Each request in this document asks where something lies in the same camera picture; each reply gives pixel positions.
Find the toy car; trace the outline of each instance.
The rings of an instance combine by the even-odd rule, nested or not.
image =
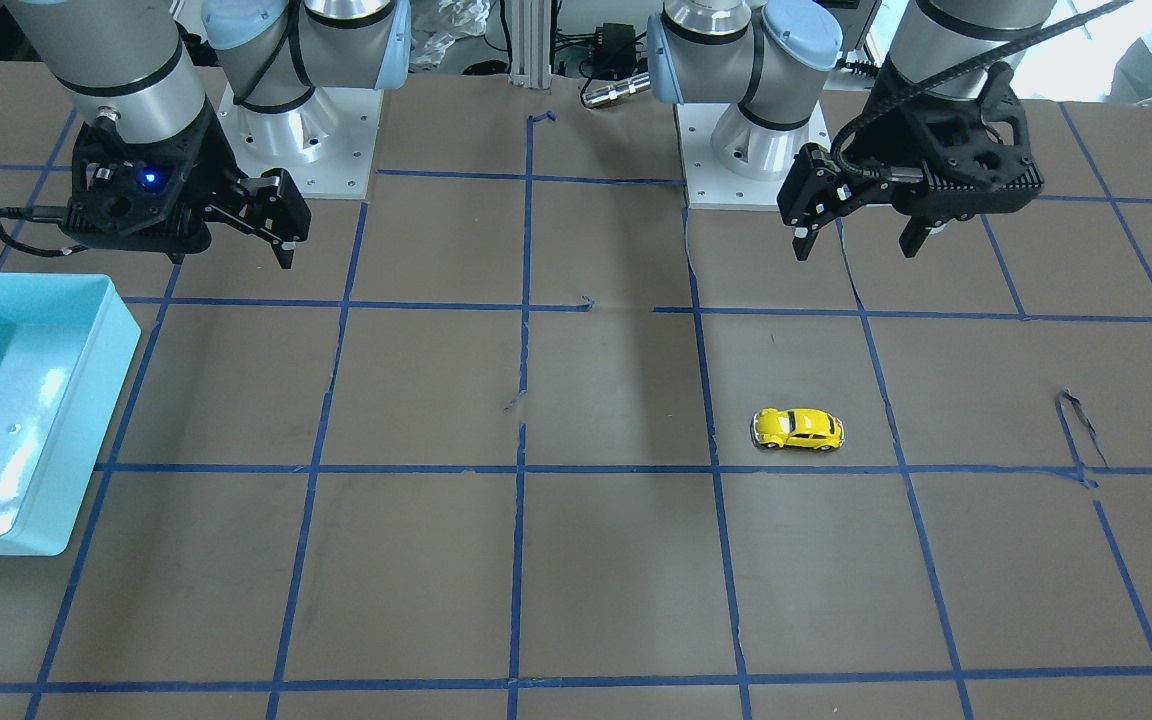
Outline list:
[[[842,420],[808,407],[795,410],[764,407],[750,420],[750,433],[763,447],[806,447],[827,452],[842,445]]]

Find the blue tape grid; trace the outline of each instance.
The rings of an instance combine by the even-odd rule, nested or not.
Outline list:
[[[1083,197],[1083,196],[1043,196],[1045,200],[1070,200],[1070,202],[1108,202],[1115,210],[1115,214],[1119,218],[1126,235],[1129,237],[1130,243],[1132,243],[1134,251],[1137,252],[1138,259],[1149,275],[1149,281],[1152,283],[1152,268],[1149,267],[1149,262],[1146,256],[1144,256],[1140,250],[1139,243],[1135,240],[1132,229],[1126,222],[1123,213],[1121,213],[1120,205],[1123,204],[1152,204],[1152,199],[1139,199],[1139,197],[1115,197],[1112,195],[1108,184],[1100,169],[1087,151],[1084,141],[1082,139],[1078,128],[1076,128],[1073,118],[1069,115],[1069,111],[1066,109],[1064,105],[1061,104],[1060,108],[1062,114],[1064,114],[1066,122],[1068,122],[1071,131],[1074,131],[1075,139],[1078,142],[1079,150],[1083,151],[1084,157],[1087,162],[1091,164],[1092,170],[1096,174],[1098,182],[1101,183],[1102,190],[1105,191],[1105,197]],[[51,172],[63,172],[67,168],[58,167],[55,165],[56,156],[61,146],[63,146],[65,136],[68,135],[69,128],[73,127],[74,119],[76,114],[70,113],[67,123],[65,123],[65,129],[60,132],[54,149],[52,149],[51,157],[46,165],[41,167],[36,167],[36,165],[0,165],[0,170],[26,170],[26,172],[40,172],[40,177],[38,179],[35,190],[31,192],[31,199],[29,202],[36,202],[38,194],[41,191],[47,174]],[[424,172],[404,172],[404,170],[379,170],[381,174],[412,174],[412,176],[424,176],[424,177],[485,177],[485,179],[524,179],[526,182],[526,188],[529,188],[529,202],[526,203],[526,228],[525,228],[525,245],[530,245],[530,190],[533,182],[593,182],[593,183],[605,183],[605,184],[677,184],[677,181],[667,181],[667,179],[628,179],[628,181],[609,181],[608,179],[576,179],[576,177],[560,177],[560,176],[535,176],[531,173],[531,141],[532,141],[532,124],[533,119],[529,119],[529,126],[526,127],[526,141],[529,141],[529,168],[526,168],[525,176],[513,176],[513,174],[476,174],[476,173],[424,173]],[[742,698],[742,714],[746,719],[750,718],[751,712],[749,707],[749,687],[752,684],[817,684],[817,683],[882,683],[882,682],[945,682],[946,680],[954,680],[960,689],[960,697],[963,700],[964,714],[965,717],[972,717],[972,708],[970,708],[970,702],[965,692],[965,680],[990,680],[990,679],[1069,679],[1069,676],[1079,676],[1079,679],[1091,679],[1091,676],[1152,676],[1152,666],[1101,666],[1101,667],[1025,667],[1025,669],[983,669],[983,670],[969,670],[963,669],[960,666],[956,657],[956,650],[954,647],[954,639],[952,638],[950,626],[948,626],[948,616],[943,606],[943,598],[940,597],[940,589],[938,589],[937,582],[937,569],[934,569],[934,562],[931,555],[931,547],[929,546],[927,537],[925,536],[925,528],[922,523],[922,515],[918,507],[918,500],[914,492],[914,484],[911,483],[911,473],[935,473],[937,471],[963,471],[963,473],[970,473],[970,471],[1021,471],[1022,473],[1031,473],[1032,471],[1056,471],[1056,473],[1068,473],[1069,469],[1063,468],[1005,468],[1005,467],[973,467],[973,465],[909,465],[905,463],[904,453],[902,452],[900,445],[899,429],[896,427],[895,415],[890,409],[890,402],[887,402],[887,414],[888,420],[890,422],[890,429],[893,434],[893,442],[895,444],[899,465],[896,468],[890,467],[854,467],[854,468],[742,468],[742,467],[722,467],[719,464],[717,440],[714,439],[714,424],[713,424],[713,410],[712,410],[712,396],[708,392],[708,363],[705,359],[704,350],[704,328],[703,328],[703,316],[704,314],[849,314],[846,311],[840,311],[840,313],[833,313],[833,311],[820,310],[760,310],[760,309],[705,309],[700,306],[699,293],[696,290],[696,278],[695,274],[690,274],[691,290],[692,290],[692,305],[691,306],[667,306],[667,309],[658,309],[658,311],[675,311],[675,313],[691,313],[694,316],[695,328],[696,328],[696,343],[698,343],[698,353],[700,355],[702,364],[702,382],[703,392],[705,397],[705,414],[707,415],[708,425],[708,441],[710,441],[710,467],[708,470],[712,471],[714,477],[714,491],[717,492],[717,511],[718,511],[718,524],[719,524],[719,536],[721,536],[721,544],[723,545],[723,579],[726,579],[727,591],[728,591],[728,602],[730,602],[732,612],[732,632],[733,632],[733,647],[736,652],[737,661],[737,674],[736,675],[703,675],[703,676],[627,676],[627,679],[518,679],[517,661],[518,661],[518,637],[520,637],[520,615],[521,615],[521,570],[522,570],[522,520],[524,520],[524,478],[525,473],[591,473],[591,471],[626,471],[626,473],[638,473],[639,471],[650,471],[651,473],[657,473],[657,471],[699,471],[705,468],[694,468],[694,467],[531,467],[526,464],[525,446],[526,446],[526,429],[524,425],[520,425],[518,432],[518,454],[517,464],[511,470],[515,471],[517,478],[517,514],[516,514],[516,532],[515,532],[515,573],[513,574],[511,583],[511,661],[509,662],[509,677],[508,679],[449,679],[449,680],[303,680],[303,682],[287,682],[283,680],[285,661],[287,661],[287,651],[289,647],[289,641],[291,641],[291,623],[294,620],[294,611],[296,609],[296,597],[298,593],[298,583],[301,577],[301,571],[303,569],[303,558],[305,556],[305,547],[308,539],[308,529],[310,529],[310,523],[312,520],[312,506],[314,506],[314,478],[320,471],[357,471],[357,473],[366,473],[367,471],[412,471],[412,467],[329,467],[321,464],[321,446],[323,439],[325,438],[326,423],[329,418],[329,406],[332,406],[332,393],[334,389],[335,376],[338,374],[340,350],[342,350],[342,344],[344,341],[344,333],[348,320],[348,311],[351,306],[394,306],[394,309],[411,309],[411,306],[431,306],[431,309],[457,309],[457,310],[517,310],[521,309],[525,313],[524,320],[524,348],[522,348],[521,357],[521,369],[520,369],[520,388],[524,389],[526,387],[526,313],[530,310],[536,310],[538,306],[529,305],[529,297],[526,291],[529,291],[529,283],[526,282],[526,275],[530,273],[530,262],[525,263],[524,274],[524,301],[522,301],[521,306],[461,306],[452,305],[445,306],[442,304],[401,304],[401,302],[394,302],[394,304],[362,304],[362,302],[349,301],[349,285],[353,283],[353,275],[355,275],[355,270],[358,260],[358,251],[361,250],[362,241],[362,225],[364,225],[366,214],[366,205],[362,206],[359,213],[359,227],[357,237],[355,241],[355,249],[353,250],[351,258],[351,272],[349,272],[349,279],[347,281],[347,288],[344,291],[343,300],[338,302],[340,306],[340,323],[339,323],[339,334],[338,334],[338,354],[335,354],[332,381],[329,381],[328,391],[324,395],[323,410],[320,415],[319,433],[317,433],[314,442],[314,460],[311,462],[311,475],[310,482],[306,486],[306,501],[305,510],[303,511],[301,538],[297,546],[297,561],[296,570],[293,571],[291,588],[289,588],[288,593],[288,607],[285,613],[285,628],[282,638],[280,638],[280,647],[278,655],[278,665],[275,669],[275,677],[271,680],[270,683],[248,683],[248,682],[236,682],[236,683],[187,683],[187,682],[150,682],[150,683],[51,683],[50,682],[50,670],[52,661],[55,659],[56,650],[59,649],[59,643],[61,635],[65,631],[65,621],[68,619],[69,609],[73,608],[74,594],[76,594],[79,579],[82,577],[82,570],[84,561],[86,561],[88,552],[91,547],[92,537],[94,535],[96,523],[100,518],[100,511],[104,506],[104,500],[106,492],[108,492],[109,478],[115,471],[124,470],[164,470],[164,471],[303,471],[305,467],[283,467],[283,465],[151,465],[151,464],[119,464],[118,454],[120,448],[122,448],[123,439],[127,434],[128,423],[131,419],[132,409],[136,406],[138,395],[141,394],[141,387],[143,381],[145,381],[147,364],[150,364],[152,354],[154,354],[154,348],[157,339],[162,327],[162,320],[165,318],[166,311],[173,304],[202,304],[202,305],[279,305],[286,304],[291,306],[329,306],[333,305],[332,302],[324,301],[319,304],[319,301],[265,301],[265,300],[174,300],[173,293],[175,283],[179,279],[180,267],[175,266],[172,271],[172,275],[166,286],[164,296],[159,300],[132,300],[132,302],[143,302],[143,304],[157,304],[159,305],[159,313],[156,317],[156,325],[147,338],[145,351],[142,355],[141,364],[137,367],[136,378],[134,378],[131,392],[129,392],[129,397],[127,407],[123,410],[122,418],[119,420],[116,434],[114,438],[113,447],[109,452],[109,461],[104,462],[96,468],[101,475],[99,486],[97,486],[90,515],[88,515],[86,526],[83,529],[83,535],[79,541],[78,551],[76,553],[76,560],[74,560],[74,567],[70,573],[69,582],[65,589],[65,598],[61,601],[60,611],[58,612],[56,622],[54,624],[54,630],[50,638],[50,644],[47,644],[47,650],[45,652],[44,661],[41,661],[40,673],[38,673],[38,679],[35,683],[0,683],[0,694],[31,694],[31,700],[29,700],[29,706],[26,711],[26,720],[32,719],[37,715],[38,703],[41,700],[43,694],[86,694],[86,692],[259,692],[270,694],[270,717],[276,715],[278,708],[278,697],[281,692],[314,692],[314,691],[349,691],[349,689],[355,689],[355,691],[384,691],[384,689],[389,689],[391,691],[417,691],[417,689],[508,689],[511,695],[511,720],[516,717],[517,712],[517,689],[518,688],[552,688],[552,687],[668,687],[668,685],[732,685],[735,684],[741,688]],[[858,316],[861,324],[865,329],[865,336],[867,336],[867,344],[870,348],[870,357],[872,357],[874,364],[876,378],[878,379],[879,387],[881,387],[884,402],[887,401],[886,382],[882,378],[882,366],[877,354],[877,347],[873,341],[873,334],[870,332],[869,318],[870,316],[935,316],[935,318],[975,318],[975,319],[1047,319],[1058,320],[1058,323],[1152,323],[1152,318],[1119,318],[1119,316],[1074,316],[1074,314],[1038,314],[1030,316],[1025,314],[1024,306],[1021,304],[1020,294],[1015,290],[1015,283],[1011,282],[1010,273],[1007,272],[1005,258],[1002,258],[1001,250],[998,249],[996,238],[993,237],[992,228],[988,225],[988,219],[983,218],[982,221],[986,223],[986,232],[990,236],[993,249],[995,249],[998,263],[1000,263],[1000,270],[1005,273],[1005,279],[1009,290],[1011,291],[1011,300],[1016,304],[1016,314],[925,314],[925,313],[881,313],[881,311],[867,311],[861,302],[859,295],[856,296],[856,302],[858,302],[858,310],[856,310],[855,316]],[[18,233],[20,225],[13,229],[13,234]],[[3,266],[6,258],[6,251],[0,256],[0,268]],[[588,306],[546,306],[545,311],[582,311],[588,310]],[[1070,452],[1074,456],[1074,471],[1076,473],[1084,473],[1087,470],[1094,471],[1094,473],[1119,473],[1119,475],[1152,475],[1152,468],[1085,468],[1079,461],[1078,455],[1076,455],[1076,448],[1073,445],[1073,438],[1069,433],[1068,423],[1064,424],[1066,438],[1070,444]],[[503,471],[510,468],[483,468],[482,471]],[[456,468],[449,467],[417,467],[416,471],[450,471],[456,470]],[[736,592],[735,592],[735,579],[732,575],[732,558],[730,558],[730,546],[727,543],[726,533],[726,516],[723,515],[723,501],[722,501],[722,473],[742,473],[742,471],[767,471],[767,473],[901,473],[905,478],[905,488],[908,488],[909,500],[911,506],[911,511],[914,511],[915,524],[919,530],[920,543],[923,544],[924,560],[929,564],[929,578],[932,582],[933,591],[937,593],[937,605],[938,609],[941,611],[942,626],[946,632],[946,642],[948,649],[952,653],[952,670],[902,670],[902,673],[842,673],[842,674],[794,674],[794,675],[750,675],[745,670],[744,657],[742,657],[740,647],[740,636],[738,636],[738,607],[736,604]],[[1137,612],[1142,630],[1146,634],[1149,650],[1152,653],[1152,628],[1149,623],[1149,616],[1144,609],[1143,602],[1140,601],[1139,594],[1135,591],[1132,577],[1128,566],[1126,566],[1126,560],[1121,555],[1120,547],[1115,539],[1114,532],[1112,532],[1111,522],[1107,518],[1106,511],[1101,506],[1100,501],[1093,501],[1093,507],[1097,511],[1098,518],[1101,521],[1102,531],[1106,536],[1106,541],[1111,545],[1112,555],[1114,555],[1116,566],[1120,570],[1121,577],[1126,585],[1126,591],[1132,600],[1134,609]]]

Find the plastic container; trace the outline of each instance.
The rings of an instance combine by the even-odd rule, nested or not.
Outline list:
[[[58,555],[141,327],[105,275],[0,273],[0,555]]]

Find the blue joint cap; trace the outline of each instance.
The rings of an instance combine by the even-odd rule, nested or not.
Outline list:
[[[394,20],[389,41],[376,75],[376,90],[397,90],[407,83],[407,67],[412,55],[412,6],[408,0],[394,0]]]
[[[842,51],[842,26],[829,10],[812,0],[768,0],[763,6],[763,25],[786,53],[827,73]]]
[[[202,0],[202,26],[215,50],[234,50],[278,22],[288,0]]]
[[[669,40],[659,14],[647,18],[647,74],[652,77],[652,94],[657,100],[669,105],[682,104],[679,74],[673,69]]]

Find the metal mounting plate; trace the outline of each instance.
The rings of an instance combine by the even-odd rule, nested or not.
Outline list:
[[[679,145],[682,150],[682,172],[687,179],[687,206],[700,210],[767,210],[776,211],[776,194],[785,179],[764,182],[737,176],[728,170],[708,145],[718,119],[727,105],[722,103],[692,103],[679,105]],[[813,142],[827,147],[829,131],[818,103],[808,120],[808,132]]]
[[[342,113],[343,129],[324,142],[326,147],[319,159],[305,162],[288,158],[279,162],[259,158],[247,149],[247,143],[234,129],[233,88],[225,89],[220,106],[220,127],[238,167],[248,176],[257,177],[271,167],[286,168],[296,179],[296,187],[305,197],[325,200],[365,200],[371,179],[372,158],[376,154],[376,132],[380,128],[380,106],[384,93],[379,90],[357,88],[320,88]]]

